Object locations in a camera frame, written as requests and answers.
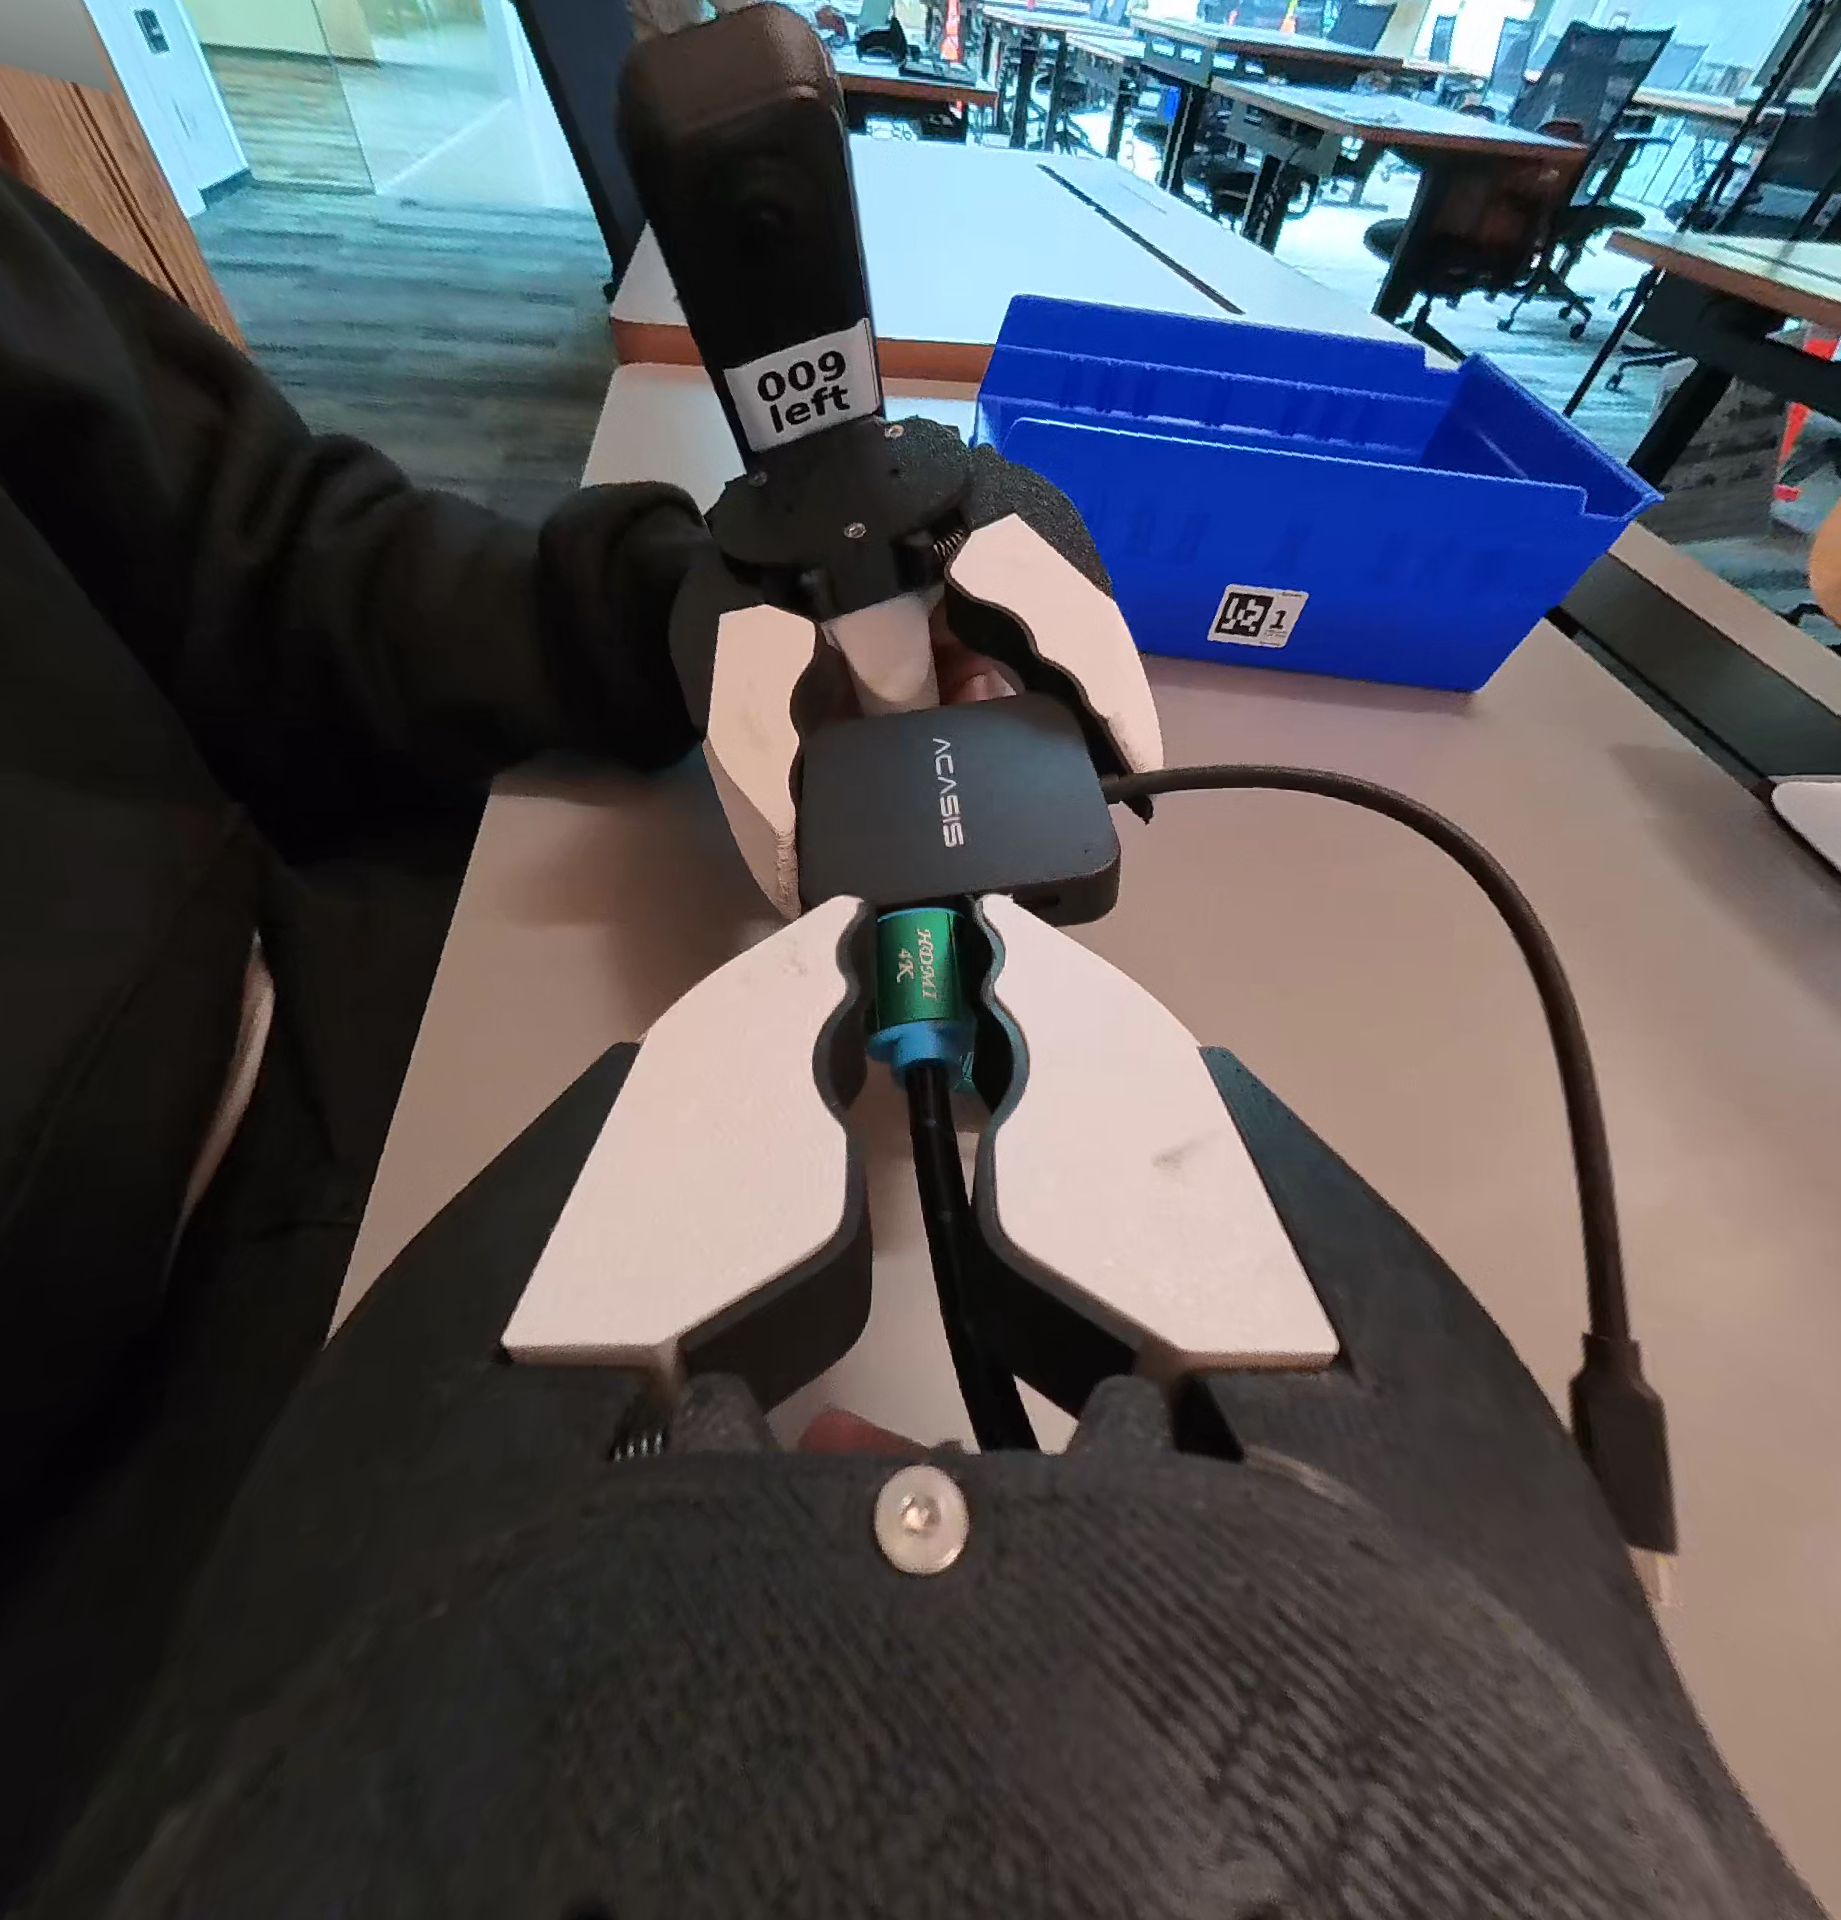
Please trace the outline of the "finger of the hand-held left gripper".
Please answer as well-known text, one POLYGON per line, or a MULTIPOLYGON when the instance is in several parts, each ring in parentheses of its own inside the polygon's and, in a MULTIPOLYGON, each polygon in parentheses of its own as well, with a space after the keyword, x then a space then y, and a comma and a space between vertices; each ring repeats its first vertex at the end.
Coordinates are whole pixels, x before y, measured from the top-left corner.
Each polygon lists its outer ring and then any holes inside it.
POLYGON ((803 913, 793 770, 801 737, 795 693, 820 628, 771 605, 721 616, 703 757, 735 844, 765 899, 786 921, 803 913))
POLYGON ((961 541, 943 574, 946 625, 974 657, 1077 723, 1096 772, 1160 772, 1163 724, 1143 657, 1107 589, 1023 516, 961 541))

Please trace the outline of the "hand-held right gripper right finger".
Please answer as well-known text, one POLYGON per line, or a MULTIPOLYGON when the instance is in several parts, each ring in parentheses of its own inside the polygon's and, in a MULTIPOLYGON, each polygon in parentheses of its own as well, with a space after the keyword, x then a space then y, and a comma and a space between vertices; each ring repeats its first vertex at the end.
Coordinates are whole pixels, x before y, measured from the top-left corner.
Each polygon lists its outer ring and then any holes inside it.
POLYGON ((989 894, 989 997, 1014 1045, 980 1143, 980 1227, 1041 1299, 1168 1387, 1341 1355, 1192 1032, 1145 987, 989 894))

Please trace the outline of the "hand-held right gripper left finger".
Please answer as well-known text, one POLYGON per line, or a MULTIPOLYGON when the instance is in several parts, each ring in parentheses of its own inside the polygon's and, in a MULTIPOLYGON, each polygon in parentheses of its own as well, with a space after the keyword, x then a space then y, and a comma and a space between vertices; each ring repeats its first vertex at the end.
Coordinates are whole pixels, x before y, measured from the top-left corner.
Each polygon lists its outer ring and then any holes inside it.
POLYGON ((847 1109, 870 923, 835 899, 648 1028, 507 1322, 512 1362, 813 1381, 859 1341, 872 1253, 847 1109))

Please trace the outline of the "black square video adapter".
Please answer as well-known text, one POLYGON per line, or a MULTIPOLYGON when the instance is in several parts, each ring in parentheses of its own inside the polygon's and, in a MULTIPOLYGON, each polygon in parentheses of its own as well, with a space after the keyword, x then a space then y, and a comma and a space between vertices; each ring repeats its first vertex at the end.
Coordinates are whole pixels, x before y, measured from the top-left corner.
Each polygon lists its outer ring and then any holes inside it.
MULTIPOLYGON (((1635 1571, 1653 1599, 1662 1595, 1680 1551, 1668 1417, 1634 1333, 1599 1077, 1547 928, 1479 843, 1387 787, 1341 774, 1218 764, 1108 779, 1096 772, 1077 723, 1042 695, 820 732, 798 789, 803 905, 857 899, 877 913, 868 1047, 902 1086, 940 1325, 982 1452, 1038 1450, 1023 1384, 1077 1414, 1101 1383, 1136 1373, 1105 1335, 1041 1299, 980 1227, 980 1143, 1014 1066, 1014 1045, 989 997, 996 953, 980 900, 1012 900, 1061 932, 1105 919, 1118 896, 1123 859, 1113 809, 1145 811, 1187 794, 1341 804, 1446 855, 1505 925, 1554 1045, 1588 1294, 1568 1425, 1635 1571)), ((1226 1098, 1237 1091, 1237 1064, 1200 1050, 1242 1133, 1226 1098)), ((1321 1301, 1287 1211, 1270 1200, 1321 1301)), ((1209 1373, 1160 1387, 1181 1396, 1212 1378, 1322 1377, 1347 1352, 1337 1335, 1341 1355, 1325 1371, 1209 1373)))

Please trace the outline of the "blue storage bin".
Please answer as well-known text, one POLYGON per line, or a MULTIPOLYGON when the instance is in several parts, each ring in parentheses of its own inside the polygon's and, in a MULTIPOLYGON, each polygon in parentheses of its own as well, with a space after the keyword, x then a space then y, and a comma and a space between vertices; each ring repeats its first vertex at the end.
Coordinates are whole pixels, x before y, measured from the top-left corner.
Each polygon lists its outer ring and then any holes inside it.
POLYGON ((1078 513, 1136 646, 1472 695, 1662 493, 1483 355, 1016 296, 979 444, 1078 513))

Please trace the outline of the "person's left forearm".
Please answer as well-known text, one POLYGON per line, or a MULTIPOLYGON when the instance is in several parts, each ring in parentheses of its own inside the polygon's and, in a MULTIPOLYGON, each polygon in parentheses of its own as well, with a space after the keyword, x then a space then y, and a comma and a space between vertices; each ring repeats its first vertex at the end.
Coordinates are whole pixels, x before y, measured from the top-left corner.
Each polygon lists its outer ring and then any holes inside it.
POLYGON ((287 784, 481 784, 569 754, 655 772, 696 744, 668 634, 708 550, 687 493, 579 490, 528 524, 284 411, 235 452, 210 587, 235 719, 287 784))

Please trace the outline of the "white desk brown edge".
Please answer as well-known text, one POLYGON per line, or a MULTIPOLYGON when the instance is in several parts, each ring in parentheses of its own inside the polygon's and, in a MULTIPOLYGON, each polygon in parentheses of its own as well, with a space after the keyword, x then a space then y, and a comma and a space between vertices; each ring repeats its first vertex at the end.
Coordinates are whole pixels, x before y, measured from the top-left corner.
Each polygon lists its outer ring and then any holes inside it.
POLYGON ((1098 156, 852 136, 865 267, 895 382, 980 385, 1014 296, 1409 334, 1098 156))

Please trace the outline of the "grey desk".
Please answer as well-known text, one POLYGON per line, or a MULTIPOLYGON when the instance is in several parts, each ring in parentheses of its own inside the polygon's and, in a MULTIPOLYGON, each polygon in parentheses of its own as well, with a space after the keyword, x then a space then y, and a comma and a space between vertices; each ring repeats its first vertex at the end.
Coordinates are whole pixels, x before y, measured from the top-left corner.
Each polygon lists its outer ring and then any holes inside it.
MULTIPOLYGON (((1681 1555, 1662 1624, 1841 1916, 1841 886, 1551 627, 1472 698, 1178 660, 1150 677, 1173 764, 1417 797, 1555 938, 1669 1411, 1681 1555)), ((1413 835, 1312 798, 1176 797, 1124 833, 1120 905, 1083 941, 1394 1202, 1563 1404, 1586 1325, 1566 1127, 1488 900, 1413 835)), ((611 1045, 772 927, 696 758, 498 793, 337 1317, 611 1045)))

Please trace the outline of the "brown background desk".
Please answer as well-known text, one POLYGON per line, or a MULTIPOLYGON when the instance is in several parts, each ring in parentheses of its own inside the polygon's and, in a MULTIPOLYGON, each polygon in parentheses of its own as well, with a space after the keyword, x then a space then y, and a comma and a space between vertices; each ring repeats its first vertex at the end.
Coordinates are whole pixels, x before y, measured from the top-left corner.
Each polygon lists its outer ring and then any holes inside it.
POLYGON ((1451 345, 1430 324, 1431 307, 1517 286, 1589 162, 1586 144, 1555 133, 1394 95, 1234 78, 1217 78, 1212 91, 1228 102, 1228 136, 1258 165, 1242 235, 1267 253, 1278 244, 1296 184, 1331 180, 1347 143, 1417 171, 1374 315, 1446 355, 1451 345))
POLYGON ((1841 246, 1620 232, 1609 249, 1659 272, 1638 326, 1696 364, 1629 460, 1640 478, 1664 482, 1733 382, 1841 422, 1841 360, 1780 341, 1790 324, 1841 337, 1841 246))

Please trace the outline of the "dark desk divider strip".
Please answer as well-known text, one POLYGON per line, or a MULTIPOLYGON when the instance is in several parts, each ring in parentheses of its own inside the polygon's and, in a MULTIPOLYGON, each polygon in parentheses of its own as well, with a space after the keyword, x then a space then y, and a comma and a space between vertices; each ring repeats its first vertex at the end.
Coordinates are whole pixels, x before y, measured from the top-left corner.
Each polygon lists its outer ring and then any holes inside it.
POLYGON ((1651 533, 1623 535, 1551 623, 1742 787, 1841 779, 1841 650, 1651 533))

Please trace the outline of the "person's left hand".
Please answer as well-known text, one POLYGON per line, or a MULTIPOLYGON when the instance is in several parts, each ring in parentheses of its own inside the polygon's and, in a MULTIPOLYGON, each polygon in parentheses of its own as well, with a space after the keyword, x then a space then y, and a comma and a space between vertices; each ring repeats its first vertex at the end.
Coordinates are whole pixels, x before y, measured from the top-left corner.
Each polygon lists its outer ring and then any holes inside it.
POLYGON ((1021 691, 1007 666, 962 642, 943 618, 930 621, 937 701, 945 708, 1010 698, 1021 691))

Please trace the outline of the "person's black hoodie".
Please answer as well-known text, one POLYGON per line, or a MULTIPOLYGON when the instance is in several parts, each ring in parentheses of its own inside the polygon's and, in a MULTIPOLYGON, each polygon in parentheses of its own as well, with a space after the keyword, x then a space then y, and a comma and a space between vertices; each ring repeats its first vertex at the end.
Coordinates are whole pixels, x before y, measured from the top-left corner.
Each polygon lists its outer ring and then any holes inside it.
POLYGON ((276 413, 0 171, 0 1916, 329 1325, 479 798, 235 719, 213 495, 276 413))

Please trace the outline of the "wooden pillar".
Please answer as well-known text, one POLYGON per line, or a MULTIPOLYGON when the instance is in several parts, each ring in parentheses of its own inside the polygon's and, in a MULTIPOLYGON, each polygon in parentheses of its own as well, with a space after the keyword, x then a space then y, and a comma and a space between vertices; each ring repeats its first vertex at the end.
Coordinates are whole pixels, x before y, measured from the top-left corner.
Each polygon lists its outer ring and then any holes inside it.
POLYGON ((49 78, 0 60, 0 166, 87 228, 235 346, 244 337, 188 217, 114 87, 49 78))

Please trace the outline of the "black mesh office chair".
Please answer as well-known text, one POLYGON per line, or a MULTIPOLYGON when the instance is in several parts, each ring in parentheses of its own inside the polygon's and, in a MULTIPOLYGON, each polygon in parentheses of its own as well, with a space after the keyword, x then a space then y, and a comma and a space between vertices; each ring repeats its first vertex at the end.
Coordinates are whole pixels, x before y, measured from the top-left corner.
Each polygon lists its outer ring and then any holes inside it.
POLYGON ((1510 113, 1513 129, 1571 139, 1588 152, 1588 161, 1573 199, 1551 221, 1536 264, 1510 288, 1513 307, 1500 318, 1500 333, 1510 333, 1532 302, 1554 302, 1562 318, 1575 317, 1570 337, 1583 338, 1596 302, 1581 296, 1568 277, 1594 239, 1616 228, 1640 228, 1646 221, 1614 199, 1631 156, 1631 143, 1620 131, 1672 38, 1672 27, 1599 27, 1578 18, 1515 101, 1510 113))

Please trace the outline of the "silver stand base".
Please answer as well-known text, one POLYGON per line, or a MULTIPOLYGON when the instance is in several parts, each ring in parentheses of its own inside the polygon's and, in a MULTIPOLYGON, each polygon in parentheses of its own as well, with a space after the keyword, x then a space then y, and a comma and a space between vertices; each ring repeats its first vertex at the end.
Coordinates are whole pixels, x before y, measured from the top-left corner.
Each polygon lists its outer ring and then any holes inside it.
POLYGON ((1766 801, 1785 833, 1841 879, 1841 776, 1771 780, 1766 801))

